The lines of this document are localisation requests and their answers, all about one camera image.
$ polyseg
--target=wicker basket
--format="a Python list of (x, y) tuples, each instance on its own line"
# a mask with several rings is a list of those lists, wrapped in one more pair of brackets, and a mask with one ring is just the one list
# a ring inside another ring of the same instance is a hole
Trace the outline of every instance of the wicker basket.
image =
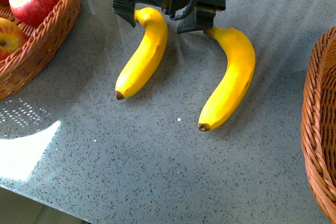
[(315, 44), (302, 106), (302, 150), (310, 189), (336, 223), (336, 27)]
[(28, 36), (24, 46), (0, 61), (0, 99), (18, 92), (50, 62), (79, 14), (79, 0), (60, 0), (36, 29), (21, 23), (9, 6), (0, 6), (0, 17), (15, 22)]

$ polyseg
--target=granite surface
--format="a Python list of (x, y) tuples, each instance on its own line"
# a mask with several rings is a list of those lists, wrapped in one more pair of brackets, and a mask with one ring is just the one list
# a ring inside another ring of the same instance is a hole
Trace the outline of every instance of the granite surface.
[(197, 121), (226, 69), (217, 42), (177, 35), (167, 18), (158, 70), (116, 101), (143, 28), (111, 3), (81, 0), (50, 64), (0, 101), (0, 186), (94, 224), (329, 223), (308, 187), (300, 124), (311, 49), (335, 25), (336, 1), (227, 0), (215, 25), (243, 31), (257, 65), (211, 132)]

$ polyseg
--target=gray speckled countertop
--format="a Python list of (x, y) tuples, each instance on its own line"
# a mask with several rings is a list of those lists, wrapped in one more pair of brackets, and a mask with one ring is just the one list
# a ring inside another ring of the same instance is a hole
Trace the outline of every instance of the gray speckled countertop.
[(329, 223), (308, 187), (300, 124), (311, 49), (335, 10), (336, 0), (227, 0), (215, 25), (243, 31), (257, 66), (239, 108), (204, 133), (199, 113), (226, 68), (217, 42), (177, 35), (167, 18), (158, 70), (116, 101), (143, 29), (111, 0), (81, 0), (46, 69), (0, 101), (0, 186), (94, 224)]

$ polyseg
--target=banana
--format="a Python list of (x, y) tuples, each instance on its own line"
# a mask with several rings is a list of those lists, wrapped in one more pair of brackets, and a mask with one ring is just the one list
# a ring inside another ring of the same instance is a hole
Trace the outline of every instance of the banana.
[(201, 131), (210, 131), (221, 126), (242, 101), (252, 81), (256, 57), (249, 39), (237, 29), (213, 27), (203, 32), (219, 42), (227, 57), (225, 75), (198, 121)]
[(116, 81), (114, 97), (117, 100), (136, 94), (147, 83), (157, 69), (167, 44), (167, 24), (158, 10), (146, 7), (135, 10), (134, 16), (145, 28), (145, 34)]

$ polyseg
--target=floor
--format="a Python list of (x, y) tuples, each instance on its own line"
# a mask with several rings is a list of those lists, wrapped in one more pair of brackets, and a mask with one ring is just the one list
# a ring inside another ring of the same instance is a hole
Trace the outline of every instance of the floor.
[(1, 224), (87, 224), (87, 222), (0, 187)]

